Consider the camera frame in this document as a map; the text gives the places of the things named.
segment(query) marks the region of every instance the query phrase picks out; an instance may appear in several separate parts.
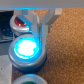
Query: brown carpet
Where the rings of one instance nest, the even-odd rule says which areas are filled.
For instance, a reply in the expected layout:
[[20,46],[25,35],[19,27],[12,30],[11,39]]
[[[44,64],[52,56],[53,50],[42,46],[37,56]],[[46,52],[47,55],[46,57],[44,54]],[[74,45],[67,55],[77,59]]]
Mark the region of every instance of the brown carpet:
[[[33,10],[40,18],[48,11]],[[37,75],[48,84],[84,84],[84,9],[63,9],[47,37],[47,62]],[[23,75],[13,68],[12,81]]]

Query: cyan light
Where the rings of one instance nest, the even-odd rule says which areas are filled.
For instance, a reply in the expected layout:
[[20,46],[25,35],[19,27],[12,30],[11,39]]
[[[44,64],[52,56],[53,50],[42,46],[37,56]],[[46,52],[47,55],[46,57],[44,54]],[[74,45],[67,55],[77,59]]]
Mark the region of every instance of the cyan light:
[[15,54],[22,59],[33,58],[39,51],[35,39],[25,37],[16,42],[14,46]]

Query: gray panel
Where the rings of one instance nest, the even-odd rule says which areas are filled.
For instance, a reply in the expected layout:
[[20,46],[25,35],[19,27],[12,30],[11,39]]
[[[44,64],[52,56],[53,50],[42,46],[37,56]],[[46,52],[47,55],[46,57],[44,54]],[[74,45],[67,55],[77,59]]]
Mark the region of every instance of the gray panel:
[[84,0],[0,0],[0,10],[84,7]]
[[0,56],[0,84],[11,84],[12,64],[8,55]]

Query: red light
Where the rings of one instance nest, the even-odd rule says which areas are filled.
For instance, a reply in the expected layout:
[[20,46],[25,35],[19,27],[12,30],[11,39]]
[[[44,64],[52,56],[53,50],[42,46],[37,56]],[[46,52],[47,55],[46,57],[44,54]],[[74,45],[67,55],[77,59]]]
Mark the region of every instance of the red light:
[[15,17],[15,20],[14,20],[15,24],[17,26],[21,26],[21,27],[26,27],[26,23],[24,23],[22,20],[20,20],[18,17]]

